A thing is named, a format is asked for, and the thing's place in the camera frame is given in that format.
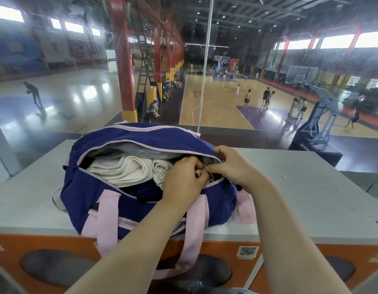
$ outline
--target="white towel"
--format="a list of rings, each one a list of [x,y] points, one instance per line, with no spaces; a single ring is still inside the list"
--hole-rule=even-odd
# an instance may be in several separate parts
[[[114,159],[95,159],[88,168],[118,188],[138,185],[152,179],[152,159],[123,155]]]
[[[167,173],[167,170],[171,168],[172,164],[167,160],[152,160],[153,179],[159,188],[163,189],[164,177]]]

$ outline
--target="forearm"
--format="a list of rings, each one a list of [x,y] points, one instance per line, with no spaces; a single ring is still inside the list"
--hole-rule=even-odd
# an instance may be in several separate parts
[[[147,293],[166,243],[185,210],[158,202],[68,293]]]
[[[291,212],[276,186],[256,173],[252,194],[272,294],[350,293]]]

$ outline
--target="hand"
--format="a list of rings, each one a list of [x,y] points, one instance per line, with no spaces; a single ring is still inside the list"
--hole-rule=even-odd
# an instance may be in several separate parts
[[[241,185],[245,190],[247,190],[248,185],[253,182],[255,178],[263,176],[263,174],[252,166],[236,149],[221,145],[214,148],[213,151],[225,162],[207,165],[204,168],[206,172],[219,173],[232,182]]]
[[[200,192],[208,181],[208,173],[204,165],[195,157],[185,157],[167,171],[163,183],[162,201],[186,212],[200,196]],[[196,169],[201,169],[196,178]]]

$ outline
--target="hardwood court floor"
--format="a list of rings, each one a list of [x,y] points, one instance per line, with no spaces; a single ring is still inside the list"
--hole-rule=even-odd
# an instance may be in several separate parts
[[[202,76],[187,75],[185,90],[182,100],[180,125],[198,125],[200,113]],[[235,89],[240,84],[240,92],[236,97]],[[307,102],[307,111],[303,120],[296,123],[286,123],[284,119],[290,110],[294,96],[279,89],[272,88],[275,95],[270,99],[268,110],[262,110],[262,95],[267,85],[253,79],[237,79],[234,82],[221,81],[216,77],[205,79],[203,109],[201,112],[202,127],[221,127],[251,130],[269,130],[291,132],[302,125],[309,117],[313,104]],[[251,101],[244,109],[244,98],[247,91],[252,90]],[[328,118],[325,113],[320,119],[319,126],[322,127]],[[354,129],[345,128],[348,118],[339,116],[331,129],[331,135],[378,138],[378,131],[356,123]]]

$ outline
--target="qr code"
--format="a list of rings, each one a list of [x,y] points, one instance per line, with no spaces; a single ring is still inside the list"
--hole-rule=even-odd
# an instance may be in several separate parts
[[[257,256],[258,249],[256,246],[240,246],[237,257],[239,260],[253,260]]]

